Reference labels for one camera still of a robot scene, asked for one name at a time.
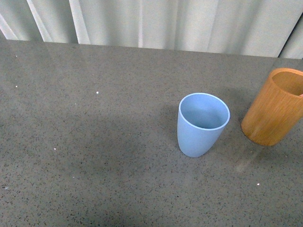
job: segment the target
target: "table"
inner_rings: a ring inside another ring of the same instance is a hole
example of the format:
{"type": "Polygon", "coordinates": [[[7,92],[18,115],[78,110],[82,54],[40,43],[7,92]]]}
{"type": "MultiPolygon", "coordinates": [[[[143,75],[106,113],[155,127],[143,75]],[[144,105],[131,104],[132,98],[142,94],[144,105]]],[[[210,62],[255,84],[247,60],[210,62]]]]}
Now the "table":
{"type": "Polygon", "coordinates": [[[302,226],[303,121],[273,147],[240,123],[269,72],[302,60],[0,41],[2,226],[302,226]],[[199,158],[178,104],[231,119],[199,158]]]}

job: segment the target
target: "white curtain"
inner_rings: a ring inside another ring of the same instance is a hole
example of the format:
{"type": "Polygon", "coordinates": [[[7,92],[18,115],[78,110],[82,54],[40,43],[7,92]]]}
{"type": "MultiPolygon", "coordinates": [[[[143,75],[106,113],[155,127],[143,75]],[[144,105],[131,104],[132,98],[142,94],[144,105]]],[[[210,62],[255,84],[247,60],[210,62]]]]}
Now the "white curtain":
{"type": "Polygon", "coordinates": [[[0,0],[0,39],[301,59],[302,13],[303,0],[0,0]]]}

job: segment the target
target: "cup rim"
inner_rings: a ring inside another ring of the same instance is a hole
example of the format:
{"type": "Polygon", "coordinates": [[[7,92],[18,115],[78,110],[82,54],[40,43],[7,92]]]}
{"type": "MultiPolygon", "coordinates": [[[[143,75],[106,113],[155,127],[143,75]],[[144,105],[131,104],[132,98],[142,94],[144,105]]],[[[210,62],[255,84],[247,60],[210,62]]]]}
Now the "cup rim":
{"type": "Polygon", "coordinates": [[[282,91],[283,93],[286,93],[288,94],[289,96],[292,96],[292,97],[296,97],[296,98],[301,98],[300,96],[298,95],[295,95],[293,93],[290,93],[288,91],[286,91],[285,89],[281,88],[278,84],[275,83],[274,81],[274,76],[276,76],[277,74],[279,73],[283,73],[283,72],[290,72],[290,73],[293,73],[299,77],[303,77],[303,71],[299,71],[299,70],[295,70],[295,69],[292,69],[292,68],[277,68],[277,69],[274,69],[270,72],[269,74],[269,80],[270,82],[276,87],[278,88],[280,91],[282,91]]]}
{"type": "Polygon", "coordinates": [[[201,130],[205,130],[205,131],[214,131],[214,130],[218,130],[218,129],[221,129],[221,128],[225,127],[225,126],[227,125],[227,123],[229,122],[230,117],[231,117],[230,110],[229,110],[228,106],[225,104],[225,102],[223,102],[221,99],[219,99],[218,97],[216,97],[216,96],[214,96],[214,95],[211,95],[211,94],[208,94],[208,93],[199,93],[199,92],[189,94],[189,95],[185,96],[184,98],[182,98],[182,100],[181,100],[181,102],[180,102],[180,104],[179,104],[179,113],[180,113],[182,119],[183,119],[186,123],[188,123],[189,125],[193,126],[193,127],[196,128],[196,129],[201,129],[201,130]],[[226,110],[227,110],[228,116],[227,116],[227,119],[226,119],[225,123],[222,124],[221,126],[217,127],[217,128],[206,129],[206,128],[201,128],[201,127],[195,126],[194,124],[192,124],[192,123],[190,123],[188,120],[186,120],[186,118],[183,116],[183,113],[181,112],[181,105],[182,105],[183,101],[184,101],[187,97],[189,97],[189,96],[194,96],[194,95],[206,95],[206,96],[211,96],[211,97],[213,97],[213,98],[219,100],[219,101],[225,106],[225,108],[226,108],[226,110]]]}

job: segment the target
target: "blue cup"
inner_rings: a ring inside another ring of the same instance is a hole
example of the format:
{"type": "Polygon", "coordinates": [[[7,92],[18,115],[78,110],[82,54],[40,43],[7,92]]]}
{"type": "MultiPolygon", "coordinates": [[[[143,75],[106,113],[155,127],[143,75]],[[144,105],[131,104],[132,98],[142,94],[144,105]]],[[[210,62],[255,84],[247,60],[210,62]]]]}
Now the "blue cup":
{"type": "Polygon", "coordinates": [[[206,93],[185,96],[179,105],[178,143],[190,157],[205,154],[219,138],[230,119],[227,105],[206,93]]]}

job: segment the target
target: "orange cup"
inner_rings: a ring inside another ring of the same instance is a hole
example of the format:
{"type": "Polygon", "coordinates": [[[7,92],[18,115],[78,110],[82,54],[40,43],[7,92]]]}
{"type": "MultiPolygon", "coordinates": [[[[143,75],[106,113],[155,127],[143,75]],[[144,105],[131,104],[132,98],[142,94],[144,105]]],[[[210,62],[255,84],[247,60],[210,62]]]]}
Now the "orange cup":
{"type": "Polygon", "coordinates": [[[303,117],[303,72],[273,70],[246,113],[242,131],[253,142],[277,144],[303,117]]]}

